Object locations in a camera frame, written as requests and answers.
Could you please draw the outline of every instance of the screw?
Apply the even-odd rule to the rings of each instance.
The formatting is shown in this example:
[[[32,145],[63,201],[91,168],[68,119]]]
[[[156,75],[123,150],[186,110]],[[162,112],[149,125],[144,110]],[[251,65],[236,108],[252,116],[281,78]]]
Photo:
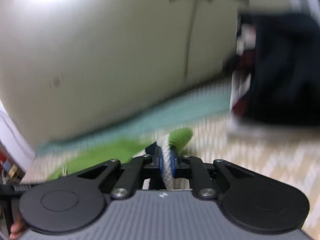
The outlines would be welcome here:
[[[213,197],[215,193],[213,188],[203,188],[200,190],[200,195],[202,197]]]
[[[115,197],[124,197],[127,193],[128,191],[125,188],[115,188],[112,190],[112,194]]]

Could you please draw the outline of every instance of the gray gripper base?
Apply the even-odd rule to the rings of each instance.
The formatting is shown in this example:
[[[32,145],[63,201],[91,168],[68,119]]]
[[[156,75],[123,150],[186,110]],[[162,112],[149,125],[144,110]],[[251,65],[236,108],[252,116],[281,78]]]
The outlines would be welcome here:
[[[258,235],[227,220],[218,205],[190,191],[139,190],[127,200],[113,201],[92,225],[61,236],[28,230],[21,240],[307,240],[301,230]]]

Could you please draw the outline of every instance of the green cloth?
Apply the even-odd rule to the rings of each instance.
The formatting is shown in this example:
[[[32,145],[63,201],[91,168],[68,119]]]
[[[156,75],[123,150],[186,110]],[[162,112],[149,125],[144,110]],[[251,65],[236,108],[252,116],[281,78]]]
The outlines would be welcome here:
[[[169,134],[169,145],[175,147],[180,154],[183,148],[192,138],[192,130],[189,128],[181,128],[172,131]],[[150,143],[140,143],[138,140],[122,139],[109,142],[91,150],[85,151],[79,157],[64,164],[68,174],[72,174],[99,163],[103,163],[110,159],[118,159],[122,163],[126,163],[138,152],[149,146]],[[47,180],[58,179],[62,177],[62,167],[57,168]]]

